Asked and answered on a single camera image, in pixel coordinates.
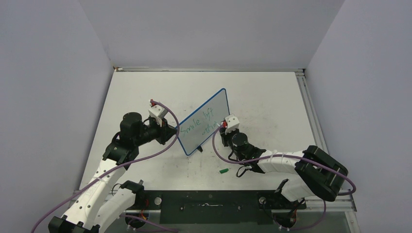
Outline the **blue framed whiteboard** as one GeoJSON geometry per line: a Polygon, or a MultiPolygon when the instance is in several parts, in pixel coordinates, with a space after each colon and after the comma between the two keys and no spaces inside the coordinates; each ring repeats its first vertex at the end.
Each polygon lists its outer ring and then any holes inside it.
{"type": "Polygon", "coordinates": [[[216,122],[230,115],[227,91],[220,89],[179,124],[179,143],[186,156],[190,156],[213,135],[216,122]]]}

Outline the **green marker cap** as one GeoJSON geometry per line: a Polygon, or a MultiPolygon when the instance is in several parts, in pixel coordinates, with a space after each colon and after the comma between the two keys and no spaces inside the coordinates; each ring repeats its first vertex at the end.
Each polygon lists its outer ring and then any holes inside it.
{"type": "Polygon", "coordinates": [[[219,173],[224,174],[224,173],[227,173],[228,171],[229,171],[229,169],[225,168],[225,169],[220,170],[219,173]]]}

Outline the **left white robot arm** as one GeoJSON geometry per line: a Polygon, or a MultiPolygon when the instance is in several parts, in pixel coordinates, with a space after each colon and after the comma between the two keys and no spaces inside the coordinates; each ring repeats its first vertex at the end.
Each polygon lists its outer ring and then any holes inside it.
{"type": "Polygon", "coordinates": [[[168,110],[159,105],[149,109],[148,124],[141,114],[130,112],[123,116],[120,130],[106,147],[94,177],[79,197],[61,217],[53,217],[48,229],[51,233],[104,233],[127,208],[144,205],[143,185],[125,181],[114,197],[107,200],[110,189],[124,175],[139,154],[139,147],[156,140],[164,145],[178,133],[168,124],[168,110]]]}

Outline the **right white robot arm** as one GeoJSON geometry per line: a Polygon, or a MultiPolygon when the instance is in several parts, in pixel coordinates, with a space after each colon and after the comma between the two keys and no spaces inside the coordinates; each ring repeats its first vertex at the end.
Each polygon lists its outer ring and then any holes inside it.
{"type": "Polygon", "coordinates": [[[215,133],[220,135],[223,146],[231,150],[226,162],[260,174],[277,172],[298,176],[277,188],[275,202],[281,208],[311,196],[333,202],[340,195],[343,183],[349,180],[347,168],[318,146],[310,145],[297,152],[272,152],[250,144],[247,135],[238,129],[228,133],[221,127],[215,133]]]}

